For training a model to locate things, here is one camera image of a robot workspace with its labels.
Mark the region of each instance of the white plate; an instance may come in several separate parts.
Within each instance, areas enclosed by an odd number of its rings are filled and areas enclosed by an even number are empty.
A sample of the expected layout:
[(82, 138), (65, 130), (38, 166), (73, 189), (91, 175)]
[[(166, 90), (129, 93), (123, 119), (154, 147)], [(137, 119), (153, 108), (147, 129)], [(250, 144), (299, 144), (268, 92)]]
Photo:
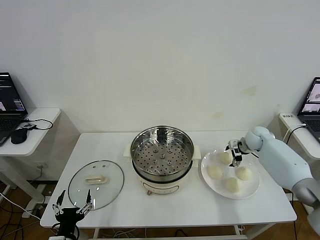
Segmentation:
[[(254, 195), (260, 186), (260, 174), (257, 171), (256, 164), (250, 157), (243, 155), (240, 167), (247, 167), (253, 173), (253, 178), (247, 181), (243, 181), (236, 176), (236, 167), (231, 167), (221, 163), (218, 159), (218, 153), (223, 151), (209, 152), (207, 153), (201, 161), (201, 174), (204, 181), (208, 186), (214, 190), (216, 193), (229, 198), (229, 199), (246, 199)], [(207, 167), (209, 165), (216, 165), (220, 167), (223, 171), (221, 179), (212, 179), (208, 172)], [(240, 181), (241, 188), (239, 192), (230, 192), (226, 189), (225, 183), (228, 178), (237, 178)]]

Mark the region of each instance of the wall stain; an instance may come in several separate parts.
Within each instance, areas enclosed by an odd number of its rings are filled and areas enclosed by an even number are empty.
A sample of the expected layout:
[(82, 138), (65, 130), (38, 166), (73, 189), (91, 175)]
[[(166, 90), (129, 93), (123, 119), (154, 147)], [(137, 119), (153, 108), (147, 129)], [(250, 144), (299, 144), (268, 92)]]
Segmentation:
[(255, 96), (257, 94), (257, 91), (258, 91), (258, 85), (255, 85), (242, 90), (241, 93), (247, 96)]
[(212, 116), (214, 119), (223, 119), (225, 117), (225, 112), (224, 111), (217, 111)]

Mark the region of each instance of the steamed bun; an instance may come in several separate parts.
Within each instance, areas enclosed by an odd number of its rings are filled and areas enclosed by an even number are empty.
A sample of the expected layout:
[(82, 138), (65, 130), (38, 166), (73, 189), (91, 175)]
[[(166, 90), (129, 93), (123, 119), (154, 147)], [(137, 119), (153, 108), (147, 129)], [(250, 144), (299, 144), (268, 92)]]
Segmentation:
[(225, 181), (225, 187), (228, 191), (237, 193), (240, 191), (241, 183), (235, 177), (230, 177)]
[(216, 180), (220, 179), (223, 175), (222, 169), (216, 165), (209, 165), (206, 170), (209, 176)]
[(228, 166), (232, 163), (232, 160), (233, 160), (232, 154), (229, 151), (220, 152), (218, 154), (218, 158), (221, 163)]
[(244, 181), (250, 180), (253, 178), (254, 174), (252, 173), (252, 171), (250, 170), (250, 168), (247, 167), (239, 167), (238, 169), (235, 170), (235, 174), (236, 176)]

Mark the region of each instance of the stainless steel steamer basket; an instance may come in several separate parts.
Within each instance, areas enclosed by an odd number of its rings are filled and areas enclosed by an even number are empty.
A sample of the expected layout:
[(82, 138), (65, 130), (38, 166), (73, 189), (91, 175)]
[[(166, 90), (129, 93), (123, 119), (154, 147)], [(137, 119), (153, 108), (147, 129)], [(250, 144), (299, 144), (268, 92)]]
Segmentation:
[(134, 138), (130, 154), (133, 168), (142, 178), (167, 184), (188, 173), (193, 163), (194, 144), (177, 128), (155, 126)]

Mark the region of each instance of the white table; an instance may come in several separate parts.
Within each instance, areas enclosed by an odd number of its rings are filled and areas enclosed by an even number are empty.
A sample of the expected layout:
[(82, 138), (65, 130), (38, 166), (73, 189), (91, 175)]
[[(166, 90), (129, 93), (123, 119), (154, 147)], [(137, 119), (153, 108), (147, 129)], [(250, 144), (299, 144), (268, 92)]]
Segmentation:
[[(224, 148), (231, 139), (240, 139), (246, 131), (192, 131), (187, 132), (204, 156), (212, 149)], [(140, 185), (132, 164), (123, 157), (124, 150), (136, 133), (83, 133), (67, 162), (48, 203), (57, 201), (63, 190), (68, 190), (73, 175), (86, 164), (110, 160), (124, 172), (120, 195), (106, 207), (90, 212), (79, 228), (150, 228), (256, 225), (242, 238), (254, 238), (275, 223), (291, 222), (297, 216), (284, 191), (257, 161), (260, 187), (255, 195), (244, 200), (228, 199), (212, 191), (201, 179), (199, 168), (190, 170), (186, 185), (168, 195), (147, 195)], [(68, 195), (63, 207), (73, 207)], [(51, 227), (57, 221), (51, 207), (47, 207), (41, 226)]]
[[(29, 108), (27, 109), (28, 116), (26, 118), (30, 120), (36, 119), (46, 119), (55, 122), (60, 114), (59, 108)], [(32, 122), (37, 125), (38, 128), (48, 128), (50, 126), (49, 122), (46, 121), (36, 121)], [(27, 205), (26, 209), (33, 209), (36, 204), (43, 203), (45, 197), (42, 195), (44, 190), (44, 184), (40, 184), (37, 189), (35, 189), (31, 184), (29, 184), (10, 164), (10, 157), (24, 157), (31, 155), (40, 144), (41, 140), (44, 138), (49, 130), (32, 130), (28, 131), (27, 139), (20, 144), (12, 144), (11, 138), (9, 138), (2, 146), (0, 146), (0, 179), (9, 184), (11, 188), (16, 186), (20, 187), (24, 192), (32, 197), (31, 201)], [(24, 213), (23, 218), (28, 218), (30, 215)]]
[[(279, 118), (287, 129), (295, 129), (302, 124), (294, 113), (280, 113)], [(320, 160), (320, 143), (306, 128), (300, 128), (292, 133), (292, 137), (298, 142), (306, 154), (314, 160)]]

